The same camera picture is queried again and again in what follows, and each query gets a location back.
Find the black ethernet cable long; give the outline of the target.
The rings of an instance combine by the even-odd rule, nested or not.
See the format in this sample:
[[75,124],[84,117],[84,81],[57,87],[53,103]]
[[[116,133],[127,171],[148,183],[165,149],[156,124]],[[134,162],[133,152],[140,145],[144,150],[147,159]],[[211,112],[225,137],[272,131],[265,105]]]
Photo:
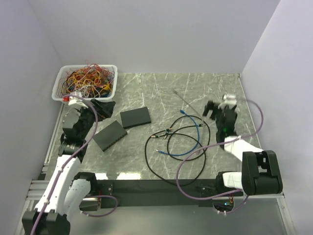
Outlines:
[[[181,129],[178,133],[187,134],[197,139],[200,135],[200,143],[202,146],[211,142],[211,131],[207,122],[195,115],[182,115],[174,120],[169,127],[159,130],[151,134],[144,144],[144,161],[151,175],[166,183],[174,184],[175,171],[182,161],[172,159],[168,155],[160,154],[157,150],[167,151],[167,141],[169,136],[164,137],[166,132],[173,133],[184,126],[193,126],[191,128]],[[169,143],[171,154],[182,154],[191,150],[195,146],[195,142],[183,136],[172,136]]]

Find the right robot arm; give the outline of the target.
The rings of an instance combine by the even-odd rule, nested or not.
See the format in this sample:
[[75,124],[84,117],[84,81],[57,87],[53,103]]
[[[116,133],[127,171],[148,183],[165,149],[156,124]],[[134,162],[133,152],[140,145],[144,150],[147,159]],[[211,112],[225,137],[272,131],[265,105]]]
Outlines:
[[210,119],[217,127],[216,142],[225,152],[235,156],[242,163],[242,170],[222,171],[216,177],[215,190],[227,195],[232,189],[239,189],[246,195],[280,194],[283,182],[277,156],[272,150],[262,150],[246,142],[235,131],[236,103],[208,101],[203,116],[212,112]]

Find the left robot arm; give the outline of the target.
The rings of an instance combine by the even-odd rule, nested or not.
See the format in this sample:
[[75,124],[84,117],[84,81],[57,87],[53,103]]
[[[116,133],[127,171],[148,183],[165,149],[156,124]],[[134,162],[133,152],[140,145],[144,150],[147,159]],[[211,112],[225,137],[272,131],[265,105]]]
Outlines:
[[114,101],[82,101],[68,97],[70,110],[62,119],[63,133],[58,158],[50,181],[33,210],[26,211],[22,225],[27,235],[68,235],[70,221],[85,197],[99,196],[94,173],[79,172],[89,140],[90,129],[110,118]]

